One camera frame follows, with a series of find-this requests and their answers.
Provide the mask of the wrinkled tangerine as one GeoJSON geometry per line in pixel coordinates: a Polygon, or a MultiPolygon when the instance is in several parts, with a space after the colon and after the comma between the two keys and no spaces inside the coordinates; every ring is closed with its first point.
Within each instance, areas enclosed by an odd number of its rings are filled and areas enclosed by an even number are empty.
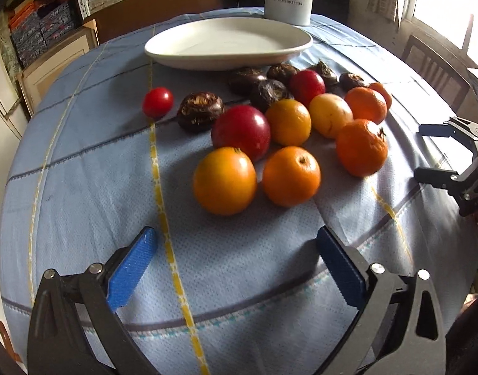
{"type": "Polygon", "coordinates": [[[368,119],[358,118],[339,132],[336,153],[340,164],[352,176],[371,176],[383,167],[388,157],[384,130],[368,119]]]}

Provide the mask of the yellow pale fruit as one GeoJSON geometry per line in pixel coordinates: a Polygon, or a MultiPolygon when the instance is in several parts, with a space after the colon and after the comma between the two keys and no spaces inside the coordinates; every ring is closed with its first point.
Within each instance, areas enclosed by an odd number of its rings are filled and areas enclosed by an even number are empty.
{"type": "Polygon", "coordinates": [[[353,121],[349,105],[338,95],[320,94],[308,105],[312,126],[327,139],[336,139],[341,129],[353,121]]]}

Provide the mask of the dark water chestnut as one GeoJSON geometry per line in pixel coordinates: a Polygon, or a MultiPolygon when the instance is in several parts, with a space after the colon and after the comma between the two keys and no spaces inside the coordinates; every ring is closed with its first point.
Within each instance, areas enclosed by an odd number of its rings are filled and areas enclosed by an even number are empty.
{"type": "Polygon", "coordinates": [[[242,98],[248,98],[255,87],[263,80],[266,80],[266,77],[259,69],[241,68],[229,74],[227,86],[231,93],[242,98]]]}
{"type": "Polygon", "coordinates": [[[299,69],[290,63],[277,63],[268,69],[266,77],[269,80],[277,80],[285,87],[290,84],[290,79],[299,72],[299,69]]]}
{"type": "Polygon", "coordinates": [[[339,76],[339,85],[345,92],[348,92],[356,87],[366,87],[364,79],[351,72],[341,73],[339,76]]]}
{"type": "Polygon", "coordinates": [[[183,130],[201,133],[210,130],[224,112],[225,106],[221,97],[212,92],[195,92],[182,100],[176,119],[183,130]]]}
{"type": "Polygon", "coordinates": [[[261,80],[251,91],[250,103],[262,113],[265,113],[274,103],[291,98],[291,93],[279,80],[261,80]]]}
{"type": "Polygon", "coordinates": [[[338,85],[337,74],[329,65],[327,65],[322,60],[320,60],[316,64],[309,66],[308,69],[313,70],[322,78],[328,91],[338,85]]]}

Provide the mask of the red plum back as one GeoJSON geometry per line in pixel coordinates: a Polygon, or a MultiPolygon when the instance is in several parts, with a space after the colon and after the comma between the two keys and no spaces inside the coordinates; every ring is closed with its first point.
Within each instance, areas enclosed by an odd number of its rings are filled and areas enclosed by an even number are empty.
{"type": "Polygon", "coordinates": [[[311,69],[305,69],[293,75],[288,88],[294,99],[306,107],[315,97],[326,93],[324,80],[311,69]]]}

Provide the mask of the small orange fruit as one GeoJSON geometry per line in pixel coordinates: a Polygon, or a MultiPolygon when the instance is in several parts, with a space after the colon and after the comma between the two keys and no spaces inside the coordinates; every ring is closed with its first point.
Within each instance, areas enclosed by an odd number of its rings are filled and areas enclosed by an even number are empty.
{"type": "Polygon", "coordinates": [[[271,140],[284,147],[301,147],[311,132],[306,106],[294,99],[274,102],[264,114],[270,125],[271,140]]]}

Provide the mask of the orange with stem dimple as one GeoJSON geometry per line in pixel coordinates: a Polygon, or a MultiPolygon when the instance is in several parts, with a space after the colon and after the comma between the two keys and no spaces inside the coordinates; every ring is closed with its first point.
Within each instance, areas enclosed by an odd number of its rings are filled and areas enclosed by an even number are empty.
{"type": "Polygon", "coordinates": [[[312,198],[322,173],[315,157],[302,147],[283,147],[264,164],[262,187],[277,206],[292,208],[312,198]]]}

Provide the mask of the large red plum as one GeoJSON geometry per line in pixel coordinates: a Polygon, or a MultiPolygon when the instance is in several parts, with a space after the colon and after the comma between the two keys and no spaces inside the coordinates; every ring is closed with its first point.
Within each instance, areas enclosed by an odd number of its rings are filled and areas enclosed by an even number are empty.
{"type": "Polygon", "coordinates": [[[215,121],[211,140],[214,148],[235,147],[256,162],[269,150],[270,125],[255,107],[237,105],[215,121]]]}

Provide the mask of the smooth orange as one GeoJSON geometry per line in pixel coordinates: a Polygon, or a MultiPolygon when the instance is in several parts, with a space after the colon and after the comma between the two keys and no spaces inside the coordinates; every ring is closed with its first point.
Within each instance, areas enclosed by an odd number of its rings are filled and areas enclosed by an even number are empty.
{"type": "Polygon", "coordinates": [[[257,175],[250,158],[235,147],[221,147],[205,156],[192,177],[196,201],[207,212],[232,216],[243,212],[257,191],[257,175]]]}

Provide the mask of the small red cherry tomato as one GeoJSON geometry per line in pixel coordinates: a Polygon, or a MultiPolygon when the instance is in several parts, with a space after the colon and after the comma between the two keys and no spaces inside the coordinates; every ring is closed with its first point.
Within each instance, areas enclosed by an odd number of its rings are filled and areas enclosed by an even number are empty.
{"type": "Polygon", "coordinates": [[[149,118],[163,118],[174,106],[172,92],[164,87],[155,87],[146,93],[142,111],[149,118]]]}

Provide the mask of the small orange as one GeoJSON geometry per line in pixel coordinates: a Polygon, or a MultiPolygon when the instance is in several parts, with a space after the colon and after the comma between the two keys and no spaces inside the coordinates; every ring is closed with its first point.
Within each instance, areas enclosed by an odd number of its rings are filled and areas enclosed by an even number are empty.
{"type": "Polygon", "coordinates": [[[368,87],[372,89],[373,91],[380,93],[383,96],[385,103],[387,104],[387,108],[390,109],[393,103],[393,97],[387,91],[384,85],[379,82],[373,82],[373,83],[370,83],[368,87]]]}

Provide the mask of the wooden chair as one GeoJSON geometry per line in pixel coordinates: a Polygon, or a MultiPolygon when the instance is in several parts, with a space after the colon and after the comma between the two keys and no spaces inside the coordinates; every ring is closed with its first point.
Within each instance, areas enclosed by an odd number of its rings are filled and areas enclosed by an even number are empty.
{"type": "Polygon", "coordinates": [[[468,81],[460,72],[414,35],[409,36],[401,59],[458,112],[470,91],[468,81]]]}

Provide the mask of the blue checked tablecloth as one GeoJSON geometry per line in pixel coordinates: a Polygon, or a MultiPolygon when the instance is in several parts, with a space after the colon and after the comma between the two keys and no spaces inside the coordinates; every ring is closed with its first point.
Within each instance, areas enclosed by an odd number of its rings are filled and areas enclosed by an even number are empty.
{"type": "Polygon", "coordinates": [[[294,65],[324,60],[388,89],[387,162],[356,179],[332,142],[313,134],[306,148],[323,173],[313,199],[286,209],[258,193],[246,211],[214,216],[191,189],[212,148],[209,133],[185,132],[172,114],[152,123],[141,109],[151,86],[170,89],[176,101],[200,91],[233,100],[220,73],[170,69],[145,54],[152,35],[191,21],[184,14],[77,58],[29,122],[0,220],[0,289],[16,352],[27,354],[43,272],[81,273],[161,218],[172,253],[158,249],[119,317],[164,374],[200,373],[198,353],[212,374],[313,373],[355,315],[317,255],[323,225],[394,273],[429,271],[451,327],[475,276],[478,228],[445,191],[413,178],[419,166],[469,165],[470,153],[456,141],[418,135],[420,124],[448,120],[450,106],[386,49],[314,16],[314,44],[294,65]]]}

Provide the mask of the white oval plate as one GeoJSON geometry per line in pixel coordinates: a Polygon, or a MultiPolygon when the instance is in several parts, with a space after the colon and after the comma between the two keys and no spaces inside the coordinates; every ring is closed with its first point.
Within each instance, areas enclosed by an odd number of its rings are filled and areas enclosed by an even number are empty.
{"type": "Polygon", "coordinates": [[[293,25],[254,17],[202,19],[161,31],[144,50],[161,65],[183,70],[225,71],[264,67],[298,57],[313,44],[293,25]]]}

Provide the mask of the brown wooden cabinet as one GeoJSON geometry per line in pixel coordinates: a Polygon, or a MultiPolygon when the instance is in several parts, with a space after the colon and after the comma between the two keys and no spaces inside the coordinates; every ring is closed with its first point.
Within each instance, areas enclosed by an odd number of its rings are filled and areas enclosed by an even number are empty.
{"type": "Polygon", "coordinates": [[[211,10],[234,8],[237,0],[124,0],[83,20],[95,25],[100,43],[182,14],[202,14],[211,10]]]}

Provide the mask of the stack of blue patterned boxes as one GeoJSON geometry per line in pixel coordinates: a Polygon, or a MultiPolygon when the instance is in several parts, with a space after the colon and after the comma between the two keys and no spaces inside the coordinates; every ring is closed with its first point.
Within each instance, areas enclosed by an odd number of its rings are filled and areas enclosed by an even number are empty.
{"type": "Polygon", "coordinates": [[[75,7],[70,1],[26,8],[28,14],[11,30],[10,38],[23,68],[31,65],[66,34],[78,27],[75,7]]]}

